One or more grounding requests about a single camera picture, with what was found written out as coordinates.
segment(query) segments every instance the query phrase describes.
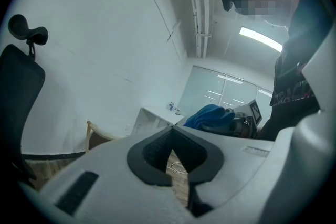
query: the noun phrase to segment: black mesh chair back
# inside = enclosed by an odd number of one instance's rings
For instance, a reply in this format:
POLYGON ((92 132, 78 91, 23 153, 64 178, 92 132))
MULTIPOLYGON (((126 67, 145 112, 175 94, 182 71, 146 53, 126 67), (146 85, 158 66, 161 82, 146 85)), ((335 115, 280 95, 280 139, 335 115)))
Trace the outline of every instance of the black mesh chair back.
POLYGON ((14 45, 0 56, 0 130, 12 164, 36 179, 21 155, 21 137, 29 112, 45 81, 44 70, 14 45))

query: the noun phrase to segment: ceiling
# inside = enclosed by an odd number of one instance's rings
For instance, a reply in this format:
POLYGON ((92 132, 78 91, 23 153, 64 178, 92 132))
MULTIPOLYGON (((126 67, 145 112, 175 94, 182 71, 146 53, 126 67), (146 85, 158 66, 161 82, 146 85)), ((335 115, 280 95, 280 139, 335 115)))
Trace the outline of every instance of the ceiling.
POLYGON ((211 0, 211 3, 214 10, 213 31, 207 57, 231 61, 267 76, 273 76, 274 65, 280 53, 261 42, 241 36, 239 31, 244 26, 282 44, 288 38, 286 29, 239 15, 234 9, 226 12, 222 0, 211 0))

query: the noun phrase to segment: cable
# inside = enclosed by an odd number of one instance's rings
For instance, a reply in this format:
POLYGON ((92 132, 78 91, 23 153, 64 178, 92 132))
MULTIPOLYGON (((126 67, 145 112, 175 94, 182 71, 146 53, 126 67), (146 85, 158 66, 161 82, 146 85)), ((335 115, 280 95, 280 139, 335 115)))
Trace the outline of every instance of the cable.
POLYGON ((179 174, 183 174, 183 175, 187 175, 187 174, 188 174, 188 173, 187 173, 187 170, 184 170, 184 171, 182 171, 182 172, 176 170, 176 169, 174 168, 174 166, 173 166, 175 163, 172 163, 172 164, 171 164, 171 167, 172 167, 172 168, 170 168, 170 167, 168 167, 168 166, 167 166, 167 168, 170 169, 170 170, 173 170, 173 171, 175 171, 175 172, 177 172, 177 173, 179 173, 179 174))

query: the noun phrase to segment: black t-shirt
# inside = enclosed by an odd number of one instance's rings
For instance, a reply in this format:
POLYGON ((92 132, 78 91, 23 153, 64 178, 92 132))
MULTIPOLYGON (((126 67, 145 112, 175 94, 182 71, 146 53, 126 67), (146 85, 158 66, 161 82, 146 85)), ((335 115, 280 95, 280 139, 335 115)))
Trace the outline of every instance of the black t-shirt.
POLYGON ((280 130, 319 110, 301 71, 328 34, 332 19, 333 10, 324 0, 300 0, 288 30, 289 40, 275 65, 272 114, 258 139, 274 141, 280 130))

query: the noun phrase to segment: office chair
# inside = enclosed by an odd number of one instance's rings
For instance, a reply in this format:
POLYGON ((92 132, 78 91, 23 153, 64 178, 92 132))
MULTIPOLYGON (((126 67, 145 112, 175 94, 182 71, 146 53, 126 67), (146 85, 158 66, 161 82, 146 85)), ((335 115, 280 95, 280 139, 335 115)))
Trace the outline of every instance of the office chair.
POLYGON ((23 15, 14 15, 9 32, 19 40, 27 40, 29 56, 16 46, 8 45, 0 56, 0 131, 8 157, 21 178, 36 179, 21 155, 21 137, 29 112, 44 84, 45 72, 35 63, 34 43, 48 40, 45 27, 29 29, 23 15))

